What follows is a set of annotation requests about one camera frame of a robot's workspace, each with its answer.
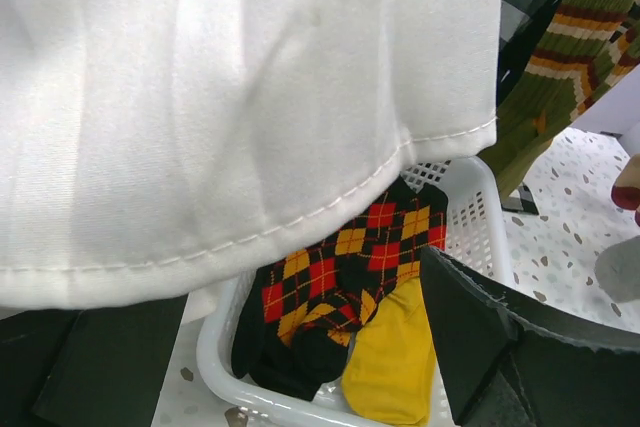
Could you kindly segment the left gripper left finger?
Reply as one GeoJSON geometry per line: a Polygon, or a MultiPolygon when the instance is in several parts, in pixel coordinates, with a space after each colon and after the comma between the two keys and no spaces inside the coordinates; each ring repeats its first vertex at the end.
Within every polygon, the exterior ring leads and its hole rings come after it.
{"type": "Polygon", "coordinates": [[[148,426],[186,300],[1,321],[4,426],[148,426]]]}

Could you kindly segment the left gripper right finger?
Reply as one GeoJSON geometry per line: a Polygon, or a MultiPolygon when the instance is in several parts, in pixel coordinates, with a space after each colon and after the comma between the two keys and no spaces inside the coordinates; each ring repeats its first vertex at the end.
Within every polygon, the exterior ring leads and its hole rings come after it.
{"type": "Polygon", "coordinates": [[[639,336],[534,300],[435,247],[422,292],[457,426],[639,423],[639,336]]]}

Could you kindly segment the grey yellow sock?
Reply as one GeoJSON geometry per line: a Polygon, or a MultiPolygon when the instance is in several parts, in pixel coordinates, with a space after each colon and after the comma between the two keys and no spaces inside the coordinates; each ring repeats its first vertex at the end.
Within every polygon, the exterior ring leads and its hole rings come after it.
{"type": "Polygon", "coordinates": [[[594,267],[599,286],[618,303],[639,299],[640,239],[638,236],[606,248],[594,267]]]}

